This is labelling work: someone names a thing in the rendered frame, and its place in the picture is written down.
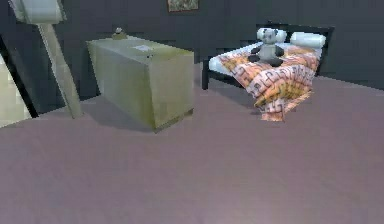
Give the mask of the black and white teddy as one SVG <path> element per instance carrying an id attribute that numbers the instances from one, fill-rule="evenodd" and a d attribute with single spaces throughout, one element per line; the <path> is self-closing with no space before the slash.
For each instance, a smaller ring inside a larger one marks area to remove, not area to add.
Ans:
<path id="1" fill-rule="evenodd" d="M 248 61 L 255 63 L 261 62 L 271 65 L 272 67 L 279 67 L 283 60 L 281 57 L 284 55 L 284 49 L 277 45 L 278 42 L 277 29 L 261 28 L 258 31 L 258 39 L 262 44 L 250 51 Z"/>

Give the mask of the small olive decoration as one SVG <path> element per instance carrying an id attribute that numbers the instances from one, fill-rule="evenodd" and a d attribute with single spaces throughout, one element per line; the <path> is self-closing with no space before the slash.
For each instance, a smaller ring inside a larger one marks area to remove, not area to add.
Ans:
<path id="1" fill-rule="evenodd" d="M 121 40 L 126 38 L 127 38 L 127 34 L 123 31 L 121 27 L 117 27 L 115 32 L 112 34 L 113 40 Z"/>

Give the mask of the olive green cabinet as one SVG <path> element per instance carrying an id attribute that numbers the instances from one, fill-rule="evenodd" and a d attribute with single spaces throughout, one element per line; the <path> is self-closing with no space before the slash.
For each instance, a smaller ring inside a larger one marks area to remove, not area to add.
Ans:
<path id="1" fill-rule="evenodd" d="M 193 113 L 194 53 L 129 36 L 87 43 L 99 91 L 157 132 Z"/>

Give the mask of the orange patterned blanket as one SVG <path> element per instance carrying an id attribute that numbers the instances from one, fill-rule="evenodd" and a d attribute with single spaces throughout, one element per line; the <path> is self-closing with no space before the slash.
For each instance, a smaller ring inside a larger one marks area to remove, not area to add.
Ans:
<path id="1" fill-rule="evenodd" d="M 249 53 L 225 53 L 218 64 L 254 99 L 266 121 L 283 121 L 285 114 L 309 97 L 320 64 L 315 49 L 288 45 L 278 67 L 250 62 Z"/>

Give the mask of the black frame bed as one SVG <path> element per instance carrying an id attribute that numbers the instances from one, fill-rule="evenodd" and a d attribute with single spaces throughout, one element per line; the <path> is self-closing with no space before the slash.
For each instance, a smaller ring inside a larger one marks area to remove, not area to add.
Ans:
<path id="1" fill-rule="evenodd" d="M 335 27 L 315 27 L 315 26 L 304 26 L 304 25 L 293 25 L 287 23 L 277 23 L 268 20 L 264 24 L 257 24 L 257 28 L 275 28 L 283 30 L 287 33 L 287 37 L 290 38 L 294 32 L 305 32 L 312 34 L 319 34 L 325 37 L 325 44 L 322 48 L 322 55 L 320 59 L 319 67 L 316 71 L 316 76 L 320 74 L 321 67 L 326 61 L 328 48 L 331 42 L 331 38 L 334 32 Z M 241 85 L 231 76 L 226 74 L 223 70 L 217 69 L 216 67 L 217 60 L 216 56 L 209 56 L 207 59 L 202 60 L 202 76 L 201 76 L 201 87 L 203 90 L 209 88 L 209 81 L 211 79 L 241 88 Z"/>

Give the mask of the framed wall picture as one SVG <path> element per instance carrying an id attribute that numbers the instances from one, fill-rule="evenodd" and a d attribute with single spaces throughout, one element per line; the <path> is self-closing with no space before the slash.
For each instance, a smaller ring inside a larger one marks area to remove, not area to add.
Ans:
<path id="1" fill-rule="evenodd" d="M 169 12 L 184 12 L 199 9 L 199 0 L 167 0 Z"/>

